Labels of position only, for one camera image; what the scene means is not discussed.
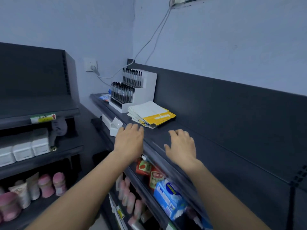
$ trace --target hand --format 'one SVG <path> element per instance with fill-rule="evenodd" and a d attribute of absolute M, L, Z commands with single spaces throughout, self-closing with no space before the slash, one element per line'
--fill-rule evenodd
<path fill-rule="evenodd" d="M 121 127 L 116 135 L 114 151 L 127 156 L 133 162 L 143 153 L 144 128 L 137 124 L 129 123 L 126 128 Z"/>
<path fill-rule="evenodd" d="M 187 131 L 176 130 L 169 131 L 172 145 L 164 145 L 166 155 L 184 171 L 193 166 L 196 159 L 196 148 L 194 139 L 190 137 Z"/>

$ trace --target person's left hand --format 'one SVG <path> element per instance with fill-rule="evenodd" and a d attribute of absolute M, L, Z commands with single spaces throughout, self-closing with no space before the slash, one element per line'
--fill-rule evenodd
<path fill-rule="evenodd" d="M 144 128 L 129 123 L 126 128 L 121 127 L 115 138 L 114 151 L 127 156 L 133 162 L 143 153 Z"/>

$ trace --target forearm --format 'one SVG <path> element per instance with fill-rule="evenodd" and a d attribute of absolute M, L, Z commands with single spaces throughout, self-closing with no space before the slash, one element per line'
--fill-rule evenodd
<path fill-rule="evenodd" d="M 224 187 L 198 160 L 185 169 L 195 185 L 215 230 L 269 228 Z"/>
<path fill-rule="evenodd" d="M 129 159 L 111 152 L 81 181 L 46 209 L 26 230 L 85 230 Z"/>

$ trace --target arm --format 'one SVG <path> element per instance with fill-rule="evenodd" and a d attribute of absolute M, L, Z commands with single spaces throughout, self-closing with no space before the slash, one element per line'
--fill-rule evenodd
<path fill-rule="evenodd" d="M 215 230 L 269 230 L 196 159 L 193 138 L 183 130 L 170 131 L 172 145 L 164 145 L 167 156 L 190 177 Z"/>
<path fill-rule="evenodd" d="M 143 152 L 143 127 L 121 127 L 111 152 L 81 181 L 46 209 L 26 230 L 85 230 L 118 176 Z"/>

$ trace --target floor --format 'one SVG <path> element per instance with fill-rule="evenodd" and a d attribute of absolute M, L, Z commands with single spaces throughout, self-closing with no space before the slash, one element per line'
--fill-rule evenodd
<path fill-rule="evenodd" d="M 109 230 L 103 217 L 100 216 L 89 230 Z"/>

